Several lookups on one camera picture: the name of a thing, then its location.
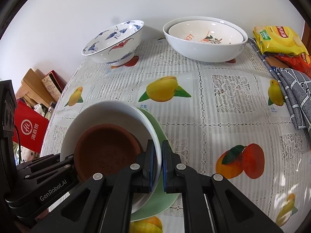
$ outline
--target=terracotta dish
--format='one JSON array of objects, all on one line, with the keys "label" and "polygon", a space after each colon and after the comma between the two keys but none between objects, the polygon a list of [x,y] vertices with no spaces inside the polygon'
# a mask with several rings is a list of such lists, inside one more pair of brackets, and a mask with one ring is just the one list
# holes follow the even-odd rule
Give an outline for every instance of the terracotta dish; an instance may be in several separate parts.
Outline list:
[{"label": "terracotta dish", "polygon": [[86,181],[94,173],[107,176],[135,163],[141,152],[138,140],[126,129],[111,123],[87,130],[79,139],[74,152],[77,173]]}]

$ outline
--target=bowl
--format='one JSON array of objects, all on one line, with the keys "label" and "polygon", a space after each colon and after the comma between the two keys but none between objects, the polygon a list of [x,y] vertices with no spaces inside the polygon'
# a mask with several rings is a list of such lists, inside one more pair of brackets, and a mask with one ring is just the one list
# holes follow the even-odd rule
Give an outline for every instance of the bowl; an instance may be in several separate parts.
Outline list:
[{"label": "bowl", "polygon": [[143,26],[140,20],[116,24],[90,40],[81,53],[98,63],[123,65],[134,57],[142,40]]},{"label": "bowl", "polygon": [[95,173],[116,174],[135,163],[139,142],[126,129],[111,123],[88,129],[77,142],[74,162],[81,181]]},{"label": "bowl", "polygon": [[[209,44],[203,42],[193,42],[177,38],[169,34],[169,29],[172,26],[181,22],[193,20],[213,21],[215,23],[217,22],[230,26],[242,34],[243,41],[241,43],[234,44]],[[163,32],[168,43],[176,52],[189,59],[202,62],[226,62],[232,60],[241,53],[248,40],[246,32],[239,26],[222,19],[201,16],[184,17],[172,20],[164,25]]]},{"label": "bowl", "polygon": [[142,148],[146,150],[149,139],[155,145],[156,162],[152,191],[148,194],[134,194],[132,213],[141,208],[152,196],[156,189],[161,172],[161,146],[149,119],[138,109],[121,101],[103,101],[95,103],[77,115],[68,127],[61,147],[60,160],[75,152],[80,137],[90,128],[101,124],[115,124],[137,138]]},{"label": "bowl", "polygon": [[244,38],[236,29],[224,23],[193,20],[177,23],[169,29],[171,36],[208,44],[239,44]]}]

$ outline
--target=mango print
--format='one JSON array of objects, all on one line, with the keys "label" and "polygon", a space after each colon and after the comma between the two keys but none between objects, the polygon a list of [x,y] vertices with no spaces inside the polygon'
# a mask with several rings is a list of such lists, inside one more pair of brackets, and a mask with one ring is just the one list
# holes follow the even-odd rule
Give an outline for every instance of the mango print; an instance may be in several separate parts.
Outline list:
[{"label": "mango print", "polygon": [[167,102],[174,96],[191,97],[181,86],[178,85],[175,76],[162,77],[150,83],[144,94],[139,98],[139,102],[152,99],[155,102]]},{"label": "mango print", "polygon": [[288,221],[288,219],[297,212],[298,209],[295,207],[295,194],[289,194],[276,218],[276,225],[279,227],[283,226]]},{"label": "mango print", "polygon": [[75,105],[76,103],[82,103],[82,102],[83,102],[83,99],[82,99],[82,97],[81,97],[82,90],[83,90],[83,87],[78,87],[78,88],[72,93],[72,95],[70,96],[69,101],[68,101],[68,103],[66,103],[65,107],[66,107],[67,105],[68,105],[68,106],[73,106],[73,105]]},{"label": "mango print", "polygon": [[163,233],[162,222],[156,216],[131,222],[130,233]]},{"label": "mango print", "polygon": [[268,105],[278,105],[283,106],[285,103],[285,98],[281,92],[281,88],[279,83],[276,80],[270,80],[270,87],[268,88]]},{"label": "mango print", "polygon": [[255,143],[236,145],[222,154],[216,162],[216,173],[227,179],[239,176],[243,171],[251,179],[259,178],[265,168],[265,155]]}]

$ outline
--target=white bowl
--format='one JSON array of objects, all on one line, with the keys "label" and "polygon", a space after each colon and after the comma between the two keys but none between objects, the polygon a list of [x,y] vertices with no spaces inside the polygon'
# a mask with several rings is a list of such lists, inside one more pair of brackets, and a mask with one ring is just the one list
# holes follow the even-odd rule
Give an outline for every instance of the white bowl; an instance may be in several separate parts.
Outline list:
[{"label": "white bowl", "polygon": [[123,65],[134,57],[142,38],[144,22],[127,21],[106,29],[90,40],[82,55],[90,56],[95,62]]},{"label": "white bowl", "polygon": [[149,194],[134,194],[132,213],[140,209],[152,196],[160,178],[161,172],[161,146],[157,134],[148,118],[138,109],[121,101],[103,101],[89,106],[83,110],[71,123],[66,131],[60,153],[60,160],[73,154],[76,144],[82,134],[89,128],[112,123],[125,128],[132,133],[146,150],[148,139],[152,139],[155,145],[156,160],[155,176],[153,178],[152,192]]},{"label": "white bowl", "polygon": [[[242,34],[243,42],[235,44],[221,44],[221,45],[207,44],[202,42],[193,42],[189,40],[180,39],[169,34],[169,29],[173,25],[193,20],[213,21],[228,25]],[[235,24],[232,24],[225,20],[212,17],[192,16],[192,17],[178,18],[165,24],[163,27],[163,32],[168,43],[171,45],[173,49],[175,49],[175,51],[177,51],[178,53],[187,58],[202,62],[226,62],[232,60],[241,53],[248,40],[246,32],[242,30],[239,26],[236,26]]]},{"label": "white bowl", "polygon": [[208,44],[239,44],[242,34],[236,29],[214,21],[193,20],[173,25],[169,29],[171,36]]}]

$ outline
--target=haidilao logo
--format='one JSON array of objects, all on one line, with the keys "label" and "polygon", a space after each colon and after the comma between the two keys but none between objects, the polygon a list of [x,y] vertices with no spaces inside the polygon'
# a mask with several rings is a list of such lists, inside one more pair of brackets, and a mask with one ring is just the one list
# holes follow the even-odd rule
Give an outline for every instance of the haidilao logo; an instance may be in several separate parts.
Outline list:
[{"label": "haidilao logo", "polygon": [[32,123],[28,119],[21,122],[21,131],[25,135],[29,135],[32,132]]}]

